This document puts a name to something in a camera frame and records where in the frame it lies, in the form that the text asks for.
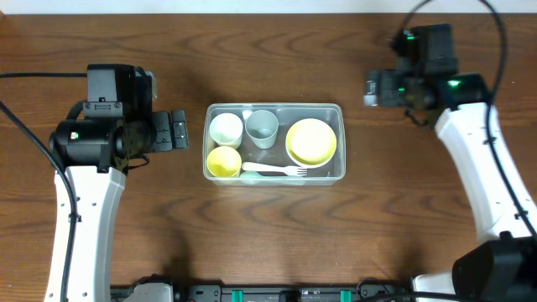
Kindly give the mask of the grey plastic cup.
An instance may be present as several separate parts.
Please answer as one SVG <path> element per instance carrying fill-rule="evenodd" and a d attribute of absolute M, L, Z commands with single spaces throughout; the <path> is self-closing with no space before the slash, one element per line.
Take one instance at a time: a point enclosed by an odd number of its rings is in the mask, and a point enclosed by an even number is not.
<path fill-rule="evenodd" d="M 258 148 L 268 149 L 273 147 L 276 142 L 279 120 L 270 111 L 258 110 L 248 117 L 245 129 Z"/>

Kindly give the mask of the light green plastic spoon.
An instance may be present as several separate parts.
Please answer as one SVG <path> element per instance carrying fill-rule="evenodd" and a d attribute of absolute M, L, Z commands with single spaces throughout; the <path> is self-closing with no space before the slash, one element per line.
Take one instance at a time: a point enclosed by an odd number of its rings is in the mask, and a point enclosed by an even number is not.
<path fill-rule="evenodd" d="M 253 186 L 300 186 L 306 181 L 300 176 L 265 176 L 255 171 L 245 171 L 239 176 L 242 183 Z"/>

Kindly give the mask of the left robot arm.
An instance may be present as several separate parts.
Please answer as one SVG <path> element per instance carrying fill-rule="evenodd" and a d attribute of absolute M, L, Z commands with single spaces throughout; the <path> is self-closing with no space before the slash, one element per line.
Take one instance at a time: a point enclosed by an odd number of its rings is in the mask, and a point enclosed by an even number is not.
<path fill-rule="evenodd" d="M 140 66 L 93 64 L 87 97 L 50 135 L 60 168 L 47 301 L 108 301 L 115 220 L 131 160 L 189 146 L 185 113 L 156 112 L 156 78 Z"/>

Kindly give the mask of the pink plastic fork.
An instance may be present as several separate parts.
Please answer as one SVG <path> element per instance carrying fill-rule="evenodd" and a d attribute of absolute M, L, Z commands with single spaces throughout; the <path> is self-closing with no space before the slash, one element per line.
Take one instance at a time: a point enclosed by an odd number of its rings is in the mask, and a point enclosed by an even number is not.
<path fill-rule="evenodd" d="M 242 163 L 242 169 L 244 171 L 255 171 L 255 172 L 272 172 L 272 173 L 282 173 L 287 176 L 306 176 L 307 168 L 300 166 L 275 166 L 269 164 L 260 164 L 253 162 L 244 162 Z"/>

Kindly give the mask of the white plastic bowl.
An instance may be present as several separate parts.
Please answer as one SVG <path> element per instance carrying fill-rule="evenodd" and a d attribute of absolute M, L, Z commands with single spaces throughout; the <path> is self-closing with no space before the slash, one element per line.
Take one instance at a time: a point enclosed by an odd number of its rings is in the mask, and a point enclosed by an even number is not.
<path fill-rule="evenodd" d="M 334 153 L 323 154 L 319 158 L 315 159 L 302 159 L 299 158 L 292 150 L 286 150 L 289 159 L 298 166 L 307 169 L 316 169 L 326 165 L 334 156 Z"/>

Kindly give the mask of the yellow plastic cup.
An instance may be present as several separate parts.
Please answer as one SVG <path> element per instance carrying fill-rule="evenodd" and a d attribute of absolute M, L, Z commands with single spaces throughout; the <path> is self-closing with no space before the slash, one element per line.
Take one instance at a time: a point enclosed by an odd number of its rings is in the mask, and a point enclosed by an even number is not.
<path fill-rule="evenodd" d="M 238 177 L 242 168 L 242 157 L 236 149 L 221 146 L 208 154 L 206 166 L 215 177 Z"/>

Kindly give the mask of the white plastic cup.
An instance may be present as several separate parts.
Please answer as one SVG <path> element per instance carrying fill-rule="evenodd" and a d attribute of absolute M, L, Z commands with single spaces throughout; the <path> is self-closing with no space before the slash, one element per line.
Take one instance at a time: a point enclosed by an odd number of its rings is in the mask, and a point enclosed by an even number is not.
<path fill-rule="evenodd" d="M 222 113 L 212 119 L 209 134 L 219 146 L 237 149 L 242 143 L 243 123 L 239 116 Z"/>

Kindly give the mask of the yellow plastic bowl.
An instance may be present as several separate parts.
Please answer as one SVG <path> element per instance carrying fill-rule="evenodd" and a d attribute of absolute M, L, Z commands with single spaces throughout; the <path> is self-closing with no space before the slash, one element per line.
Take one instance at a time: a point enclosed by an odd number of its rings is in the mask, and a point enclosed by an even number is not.
<path fill-rule="evenodd" d="M 292 150 L 299 158 L 315 159 L 334 153 L 337 148 L 335 131 L 315 118 L 306 118 L 293 124 L 285 137 L 285 150 Z"/>

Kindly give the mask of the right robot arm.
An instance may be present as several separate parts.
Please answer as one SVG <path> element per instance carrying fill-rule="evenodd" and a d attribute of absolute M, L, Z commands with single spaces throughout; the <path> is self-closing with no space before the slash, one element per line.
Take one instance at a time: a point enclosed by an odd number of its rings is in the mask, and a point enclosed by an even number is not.
<path fill-rule="evenodd" d="M 536 299 L 536 204 L 508 151 L 481 75 L 461 74 L 451 26 L 401 29 L 391 43 L 393 70 L 366 78 L 367 107 L 402 107 L 428 117 L 451 156 L 470 202 L 478 246 L 450 271 L 411 279 L 414 301 L 534 301 Z"/>

